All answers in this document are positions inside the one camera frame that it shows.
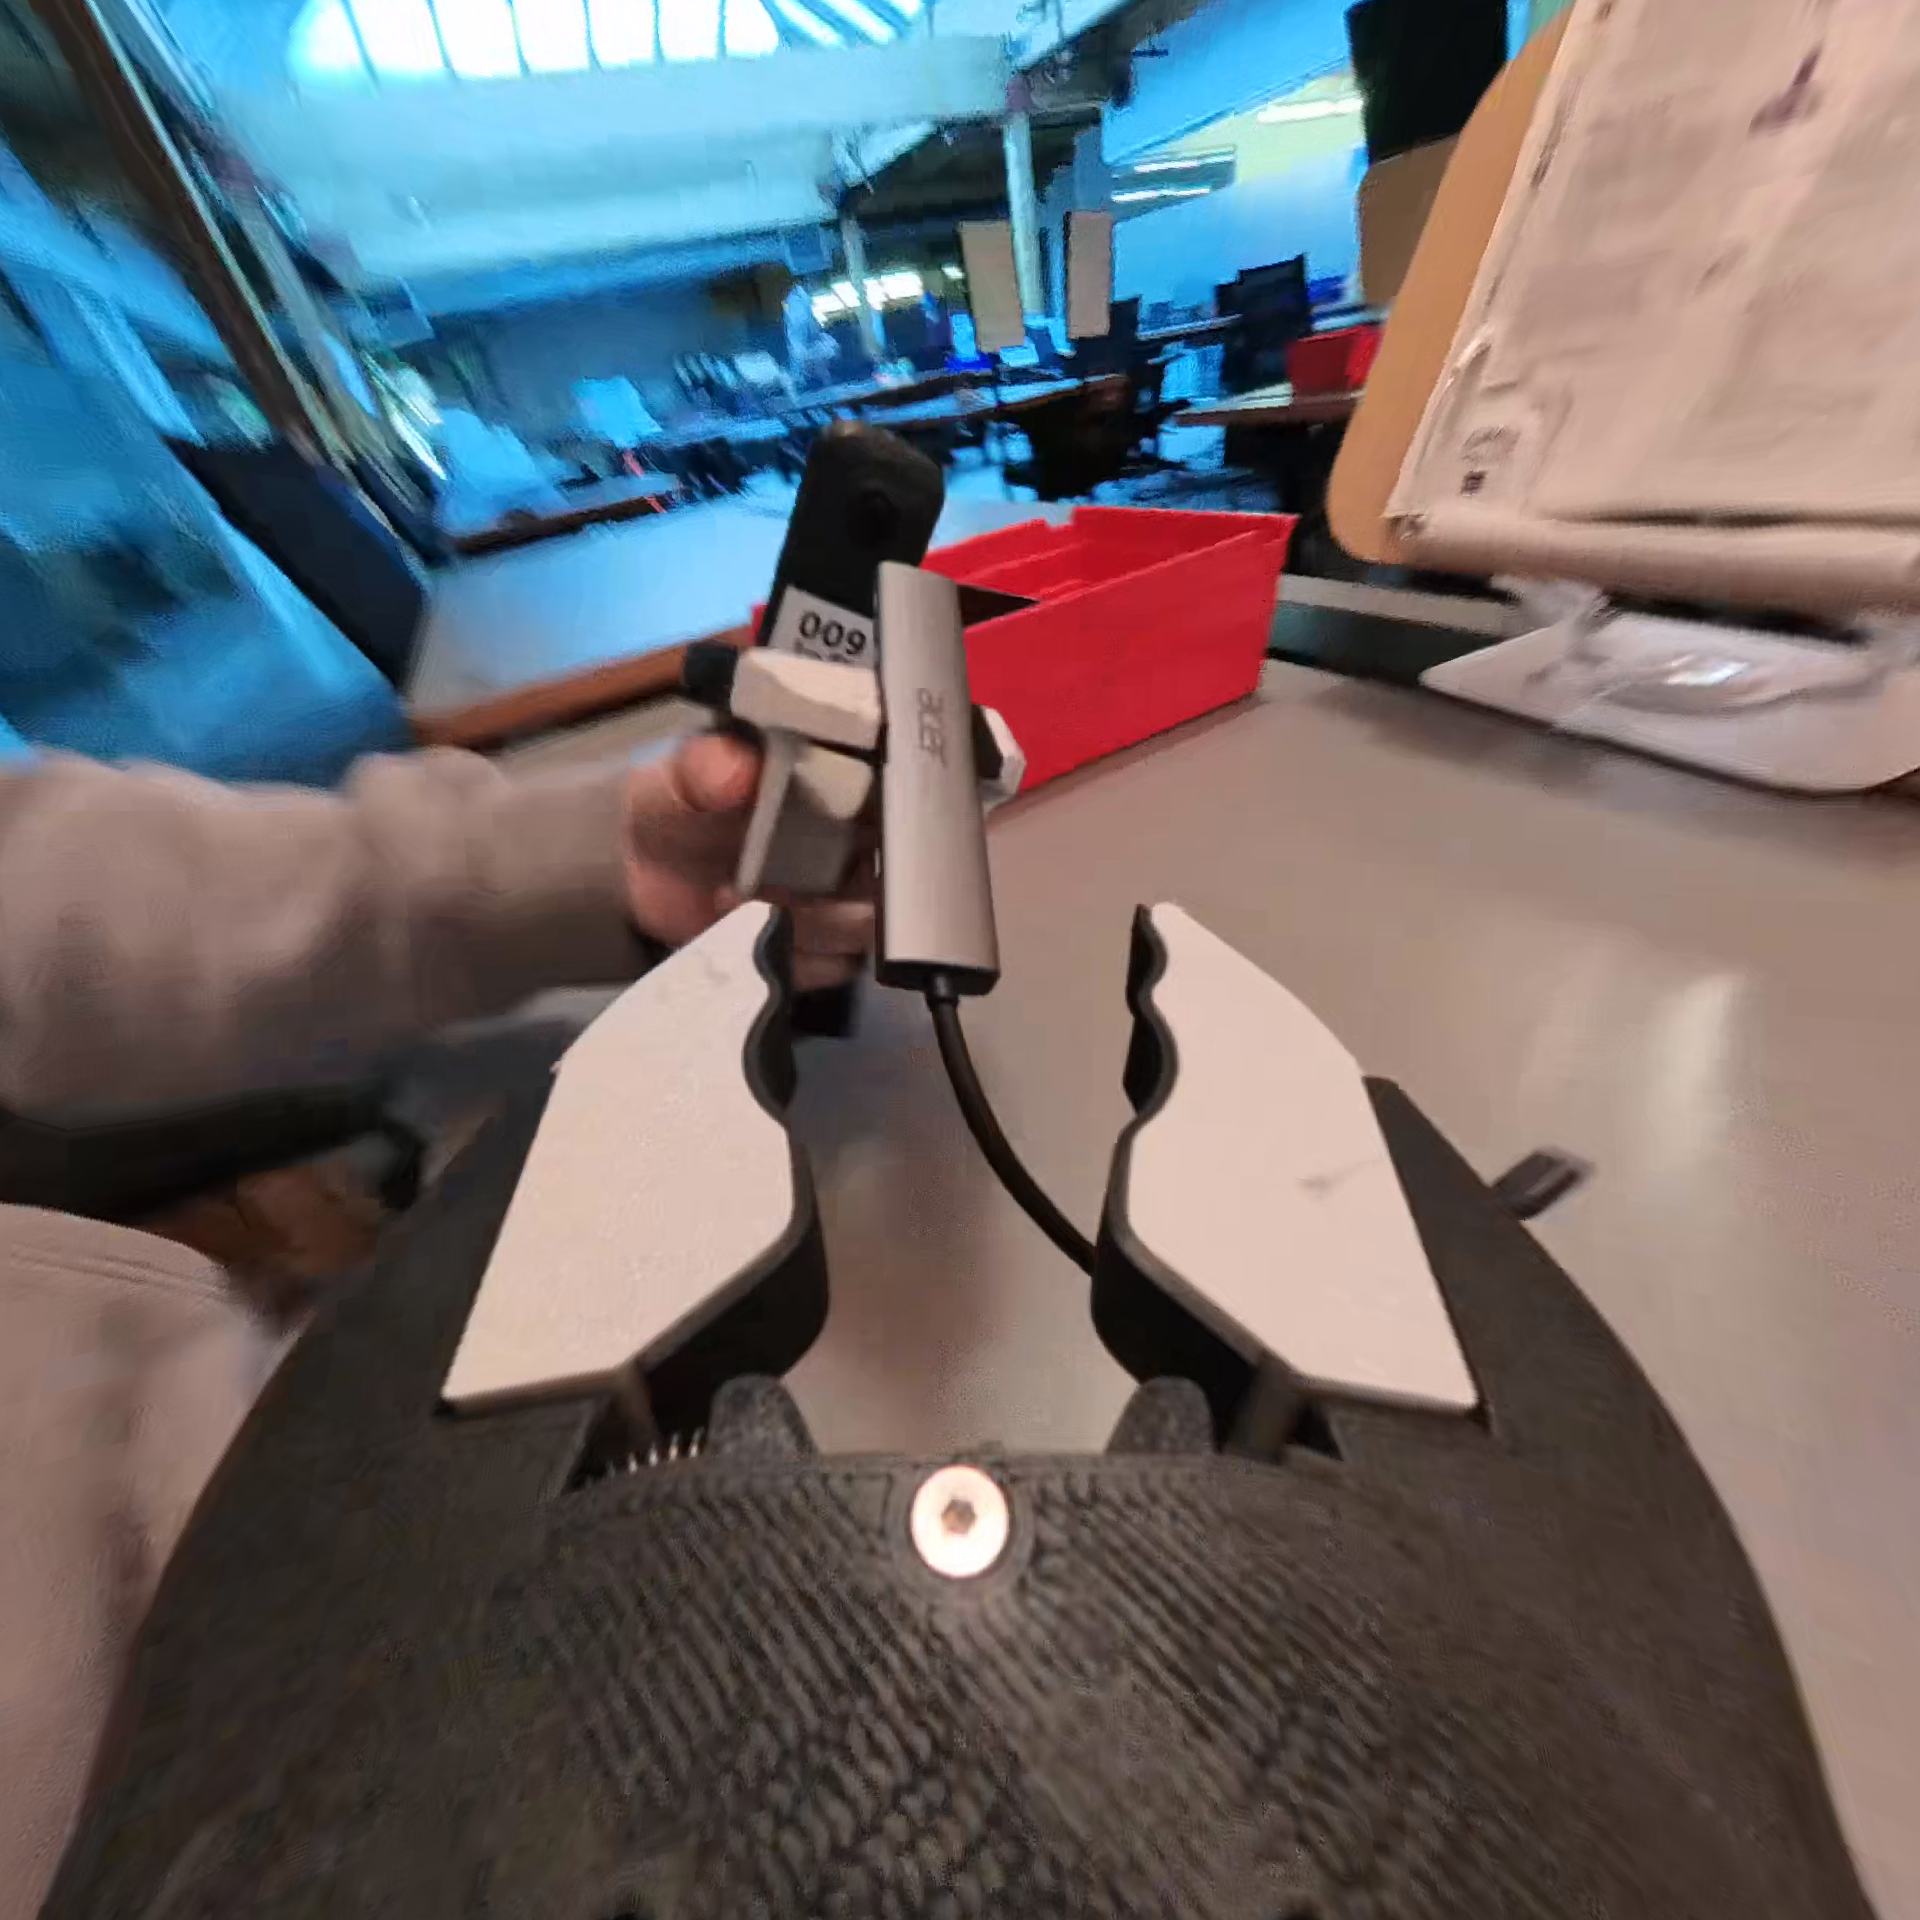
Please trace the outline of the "document stand with tan board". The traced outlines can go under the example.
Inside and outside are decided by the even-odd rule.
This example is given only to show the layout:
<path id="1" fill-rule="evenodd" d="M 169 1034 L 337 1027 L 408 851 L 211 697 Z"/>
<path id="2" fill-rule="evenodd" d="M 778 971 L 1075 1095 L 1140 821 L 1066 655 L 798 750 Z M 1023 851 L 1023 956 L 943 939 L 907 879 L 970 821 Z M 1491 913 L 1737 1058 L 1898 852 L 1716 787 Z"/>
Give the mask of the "document stand with tan board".
<path id="1" fill-rule="evenodd" d="M 1456 134 L 1366 397 L 1336 462 L 1336 539 L 1358 559 L 1484 579 L 1527 619 L 1440 662 L 1449 700 L 1780 794 L 1915 777 L 1915 532 L 1731 521 L 1529 521 L 1392 509 L 1481 271 L 1567 12 Z"/>

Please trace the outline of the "person's left forearm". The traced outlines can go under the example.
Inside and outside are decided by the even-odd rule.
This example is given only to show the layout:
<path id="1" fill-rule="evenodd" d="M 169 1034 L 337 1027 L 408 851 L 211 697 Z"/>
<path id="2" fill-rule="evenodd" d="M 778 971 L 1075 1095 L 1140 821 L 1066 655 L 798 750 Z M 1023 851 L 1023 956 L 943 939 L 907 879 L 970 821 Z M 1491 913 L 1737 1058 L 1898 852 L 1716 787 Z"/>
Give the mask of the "person's left forearm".
<path id="1" fill-rule="evenodd" d="M 36 1119 L 355 1077 L 635 978 L 615 765 L 362 759 L 337 788 L 36 756 L 3 782 L 3 1095 Z"/>

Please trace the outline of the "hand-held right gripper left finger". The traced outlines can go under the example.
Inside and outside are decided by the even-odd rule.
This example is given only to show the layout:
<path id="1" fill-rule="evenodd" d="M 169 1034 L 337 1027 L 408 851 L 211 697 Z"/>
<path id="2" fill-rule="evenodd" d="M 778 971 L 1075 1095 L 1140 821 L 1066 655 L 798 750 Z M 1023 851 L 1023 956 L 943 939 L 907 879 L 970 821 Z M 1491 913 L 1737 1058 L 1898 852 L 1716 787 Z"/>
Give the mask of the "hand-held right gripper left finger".
<path id="1" fill-rule="evenodd" d="M 825 1322 L 819 1203 L 787 1110 L 792 923 L 745 902 L 568 1047 L 452 1349 L 479 1415 L 707 1404 L 784 1373 Z"/>

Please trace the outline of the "white table with wooden edge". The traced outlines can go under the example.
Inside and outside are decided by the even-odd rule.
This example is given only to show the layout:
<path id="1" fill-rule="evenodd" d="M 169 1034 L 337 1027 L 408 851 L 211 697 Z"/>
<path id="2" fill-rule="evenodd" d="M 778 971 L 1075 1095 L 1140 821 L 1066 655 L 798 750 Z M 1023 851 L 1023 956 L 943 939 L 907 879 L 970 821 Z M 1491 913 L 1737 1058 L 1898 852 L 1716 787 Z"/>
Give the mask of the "white table with wooden edge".
<path id="1" fill-rule="evenodd" d="M 406 697 L 418 740 L 488 751 L 526 732 L 543 689 L 753 637 L 796 494 L 767 482 L 446 569 Z"/>

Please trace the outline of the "grey usb hub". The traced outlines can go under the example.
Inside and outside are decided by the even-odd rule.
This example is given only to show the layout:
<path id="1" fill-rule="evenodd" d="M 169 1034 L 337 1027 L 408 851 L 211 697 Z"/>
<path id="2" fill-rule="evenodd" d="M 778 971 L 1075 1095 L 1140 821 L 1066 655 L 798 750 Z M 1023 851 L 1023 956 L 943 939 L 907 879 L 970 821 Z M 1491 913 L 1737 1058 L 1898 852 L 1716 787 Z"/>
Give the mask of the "grey usb hub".
<path id="1" fill-rule="evenodd" d="M 879 981 L 984 997 L 1001 974 L 958 590 L 882 562 Z"/>

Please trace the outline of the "black office chair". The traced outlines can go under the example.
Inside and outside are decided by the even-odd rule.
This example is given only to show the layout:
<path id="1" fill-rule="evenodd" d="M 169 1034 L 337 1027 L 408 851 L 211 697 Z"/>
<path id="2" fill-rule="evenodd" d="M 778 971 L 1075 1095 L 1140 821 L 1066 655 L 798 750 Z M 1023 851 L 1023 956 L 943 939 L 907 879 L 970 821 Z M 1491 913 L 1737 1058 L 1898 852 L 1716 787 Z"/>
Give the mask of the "black office chair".
<path id="1" fill-rule="evenodd" d="M 1306 253 L 1284 255 L 1217 286 L 1220 339 L 1219 385 L 1228 395 L 1290 380 L 1290 350 L 1312 334 L 1312 287 Z"/>

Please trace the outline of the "red plastic bin with divider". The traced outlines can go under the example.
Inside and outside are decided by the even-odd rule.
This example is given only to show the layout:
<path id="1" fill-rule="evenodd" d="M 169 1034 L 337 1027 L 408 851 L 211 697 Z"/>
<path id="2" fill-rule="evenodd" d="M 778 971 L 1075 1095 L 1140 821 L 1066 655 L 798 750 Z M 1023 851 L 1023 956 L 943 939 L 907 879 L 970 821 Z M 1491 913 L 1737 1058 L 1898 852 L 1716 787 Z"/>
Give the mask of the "red plastic bin with divider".
<path id="1" fill-rule="evenodd" d="M 1024 754 L 1023 796 L 1259 684 L 1297 518 L 963 500 L 927 566 L 968 590 L 968 671 Z"/>

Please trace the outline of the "wooden office desk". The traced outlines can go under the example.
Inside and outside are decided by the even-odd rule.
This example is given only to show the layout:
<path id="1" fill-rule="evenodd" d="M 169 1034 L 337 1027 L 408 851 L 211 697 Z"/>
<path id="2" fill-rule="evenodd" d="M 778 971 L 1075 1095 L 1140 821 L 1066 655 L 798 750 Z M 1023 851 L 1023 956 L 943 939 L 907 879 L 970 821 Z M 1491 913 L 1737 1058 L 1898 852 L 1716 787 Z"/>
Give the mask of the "wooden office desk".
<path id="1" fill-rule="evenodd" d="M 1228 397 L 1195 401 L 1169 419 L 1169 430 L 1219 431 L 1226 467 L 1256 469 L 1303 457 L 1330 469 L 1366 389 L 1297 391 L 1281 382 Z"/>

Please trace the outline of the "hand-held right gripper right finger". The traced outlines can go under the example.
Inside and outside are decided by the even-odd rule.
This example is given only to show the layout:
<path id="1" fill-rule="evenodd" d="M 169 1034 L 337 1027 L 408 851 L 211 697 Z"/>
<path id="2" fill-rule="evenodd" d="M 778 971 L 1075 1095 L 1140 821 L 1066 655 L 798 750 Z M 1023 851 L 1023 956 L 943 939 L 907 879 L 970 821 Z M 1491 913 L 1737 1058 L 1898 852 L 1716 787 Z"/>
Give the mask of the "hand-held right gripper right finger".
<path id="1" fill-rule="evenodd" d="M 1176 902 L 1136 909 L 1124 1004 L 1103 1347 L 1188 1399 L 1226 1455 L 1481 1439 L 1481 1385 L 1350 1047 Z"/>

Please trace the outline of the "person's left hand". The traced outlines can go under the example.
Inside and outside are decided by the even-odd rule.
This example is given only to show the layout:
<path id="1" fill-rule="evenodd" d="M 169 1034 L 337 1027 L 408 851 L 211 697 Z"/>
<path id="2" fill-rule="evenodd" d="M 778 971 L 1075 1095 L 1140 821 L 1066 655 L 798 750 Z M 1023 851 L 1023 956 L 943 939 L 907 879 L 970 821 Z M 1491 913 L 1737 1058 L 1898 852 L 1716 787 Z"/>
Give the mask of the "person's left hand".
<path id="1" fill-rule="evenodd" d="M 632 769 L 623 870 L 632 921 L 666 948 L 700 939 L 743 897 L 737 870 L 762 782 L 762 750 L 732 734 L 692 734 Z M 848 986 L 873 953 L 875 906 L 866 879 L 833 897 L 768 892 L 792 918 L 792 974 L 800 991 Z"/>

